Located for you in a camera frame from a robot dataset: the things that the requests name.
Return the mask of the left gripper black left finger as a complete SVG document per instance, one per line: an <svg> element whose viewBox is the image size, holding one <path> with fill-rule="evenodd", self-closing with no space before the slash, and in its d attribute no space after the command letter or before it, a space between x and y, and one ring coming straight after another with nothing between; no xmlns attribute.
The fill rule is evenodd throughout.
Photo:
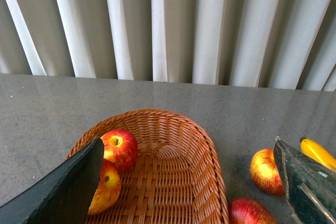
<svg viewBox="0 0 336 224"><path fill-rule="evenodd" d="M1 223L85 223L100 181L100 138L1 206Z"/></svg>

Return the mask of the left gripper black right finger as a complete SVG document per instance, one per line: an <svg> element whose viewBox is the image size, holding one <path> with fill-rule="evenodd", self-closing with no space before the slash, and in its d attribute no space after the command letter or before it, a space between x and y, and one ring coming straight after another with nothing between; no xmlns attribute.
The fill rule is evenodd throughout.
<svg viewBox="0 0 336 224"><path fill-rule="evenodd" d="M335 172L275 137L274 159L296 223L335 223Z"/></svg>

